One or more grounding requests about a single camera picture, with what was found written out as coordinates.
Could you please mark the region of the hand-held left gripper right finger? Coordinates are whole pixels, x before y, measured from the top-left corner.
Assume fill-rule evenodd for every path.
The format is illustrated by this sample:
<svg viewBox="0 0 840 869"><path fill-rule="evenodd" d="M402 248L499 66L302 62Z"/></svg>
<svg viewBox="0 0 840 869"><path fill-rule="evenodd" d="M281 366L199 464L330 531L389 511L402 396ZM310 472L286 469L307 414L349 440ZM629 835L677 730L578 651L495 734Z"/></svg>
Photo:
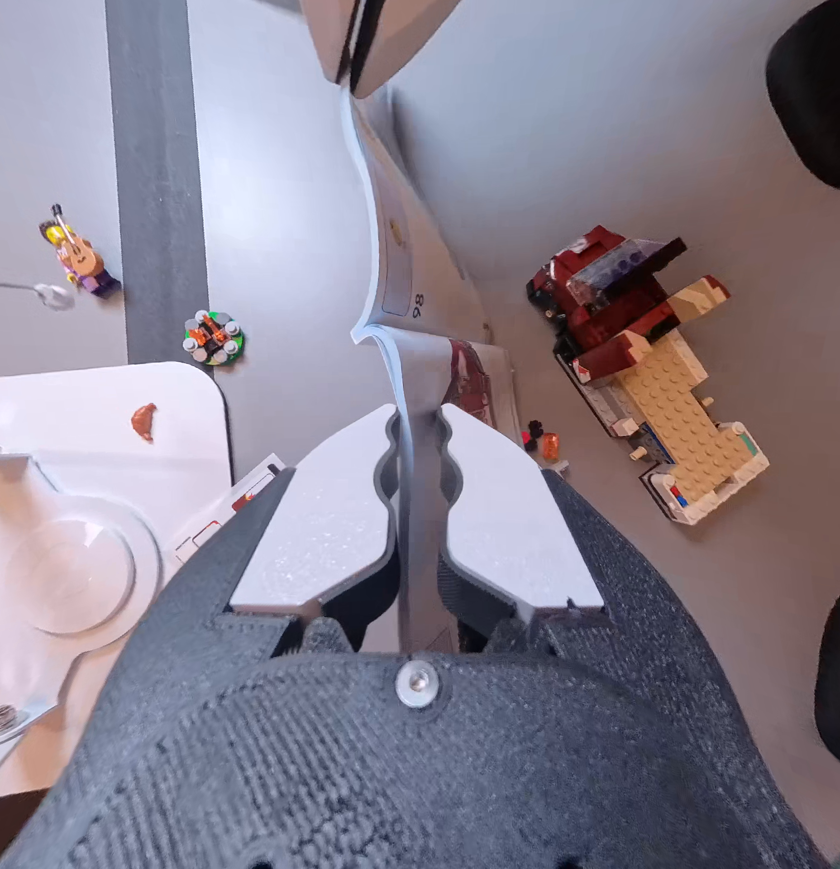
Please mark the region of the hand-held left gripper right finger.
<svg viewBox="0 0 840 869"><path fill-rule="evenodd" d="M444 560L522 621L567 609L601 611L596 581L537 463L460 407L440 408L446 494Z"/></svg>

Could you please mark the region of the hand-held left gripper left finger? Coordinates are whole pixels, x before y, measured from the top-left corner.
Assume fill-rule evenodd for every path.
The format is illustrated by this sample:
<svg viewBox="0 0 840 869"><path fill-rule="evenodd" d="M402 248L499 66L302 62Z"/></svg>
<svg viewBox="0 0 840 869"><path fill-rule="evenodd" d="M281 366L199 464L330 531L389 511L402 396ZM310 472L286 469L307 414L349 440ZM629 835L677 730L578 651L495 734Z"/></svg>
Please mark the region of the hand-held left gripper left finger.
<svg viewBox="0 0 840 869"><path fill-rule="evenodd" d="M284 494L231 595L237 613L324 613L367 582L371 611L384 612L400 585L397 452L392 403L336 432L293 470Z"/></svg>

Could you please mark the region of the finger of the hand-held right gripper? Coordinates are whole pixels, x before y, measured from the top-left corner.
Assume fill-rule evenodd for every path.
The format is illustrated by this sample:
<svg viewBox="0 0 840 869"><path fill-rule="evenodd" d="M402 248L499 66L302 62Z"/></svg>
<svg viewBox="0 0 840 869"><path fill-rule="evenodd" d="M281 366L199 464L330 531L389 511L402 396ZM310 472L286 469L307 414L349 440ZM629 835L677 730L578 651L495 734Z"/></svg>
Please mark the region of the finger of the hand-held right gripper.
<svg viewBox="0 0 840 869"><path fill-rule="evenodd" d="M349 90L364 99L414 58L459 1L368 1L349 66Z"/></svg>
<svg viewBox="0 0 840 869"><path fill-rule="evenodd" d="M325 79L339 83L349 72L357 1L300 1Z"/></svg>

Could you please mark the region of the toy brick truck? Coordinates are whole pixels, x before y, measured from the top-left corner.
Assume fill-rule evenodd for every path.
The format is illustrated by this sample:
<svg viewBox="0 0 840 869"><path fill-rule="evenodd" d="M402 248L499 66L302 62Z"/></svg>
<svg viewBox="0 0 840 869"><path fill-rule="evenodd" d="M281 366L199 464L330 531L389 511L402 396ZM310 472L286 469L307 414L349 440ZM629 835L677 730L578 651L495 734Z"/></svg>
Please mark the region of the toy brick truck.
<svg viewBox="0 0 840 869"><path fill-rule="evenodd" d="M682 326L730 292L705 275L668 292L657 274L683 239L628 237L602 225L579 236L526 284L555 331L553 354L607 434L647 462L643 486L667 518L694 527L769 467L740 421L718 422L696 389L708 373Z"/></svg>

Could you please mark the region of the white booklet stand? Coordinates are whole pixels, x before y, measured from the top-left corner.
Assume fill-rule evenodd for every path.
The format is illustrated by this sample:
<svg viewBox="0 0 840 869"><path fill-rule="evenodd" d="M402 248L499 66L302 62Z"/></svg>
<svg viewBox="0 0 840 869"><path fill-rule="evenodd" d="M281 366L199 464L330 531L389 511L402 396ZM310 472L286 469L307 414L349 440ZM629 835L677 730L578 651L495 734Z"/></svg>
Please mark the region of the white booklet stand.
<svg viewBox="0 0 840 869"><path fill-rule="evenodd" d="M231 485L224 399L190 365L0 377L0 797L55 783L166 546Z"/></svg>

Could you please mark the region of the building instruction booklet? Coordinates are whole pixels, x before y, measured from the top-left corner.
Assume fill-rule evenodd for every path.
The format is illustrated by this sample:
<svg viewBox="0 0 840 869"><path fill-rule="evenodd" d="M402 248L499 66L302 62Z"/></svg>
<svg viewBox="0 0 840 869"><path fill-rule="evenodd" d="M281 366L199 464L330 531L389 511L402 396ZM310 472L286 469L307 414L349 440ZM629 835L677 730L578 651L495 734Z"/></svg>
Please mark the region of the building instruction booklet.
<svg viewBox="0 0 840 869"><path fill-rule="evenodd" d="M453 403L523 446L513 367L493 343L468 273L407 177L392 93L340 93L344 136L369 211L371 279L351 337L382 353L400 414L397 617L404 651L455 653L458 623L438 592L447 505L437 415Z"/></svg>

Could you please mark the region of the small green campfire build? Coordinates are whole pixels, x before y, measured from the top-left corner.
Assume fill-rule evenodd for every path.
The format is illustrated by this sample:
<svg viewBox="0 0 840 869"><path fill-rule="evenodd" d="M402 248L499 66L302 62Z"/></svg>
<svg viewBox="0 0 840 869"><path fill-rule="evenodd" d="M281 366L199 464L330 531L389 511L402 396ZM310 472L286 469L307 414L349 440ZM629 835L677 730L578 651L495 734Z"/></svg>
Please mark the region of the small green campfire build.
<svg viewBox="0 0 840 869"><path fill-rule="evenodd" d="M183 349L199 364L218 367L234 363L244 349L244 332L226 312L198 310L186 320Z"/></svg>

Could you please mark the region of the toy minifigure with guitar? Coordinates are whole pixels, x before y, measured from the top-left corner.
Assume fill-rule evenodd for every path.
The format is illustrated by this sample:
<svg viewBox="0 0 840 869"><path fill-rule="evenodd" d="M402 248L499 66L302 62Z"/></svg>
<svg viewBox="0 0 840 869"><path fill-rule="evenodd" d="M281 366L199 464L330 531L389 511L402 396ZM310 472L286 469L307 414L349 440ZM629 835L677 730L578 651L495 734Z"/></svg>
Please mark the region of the toy minifigure with guitar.
<svg viewBox="0 0 840 869"><path fill-rule="evenodd" d="M40 223L38 229L75 288L100 299L123 291L121 281L109 273L100 253L67 223L59 203L52 205L52 218Z"/></svg>

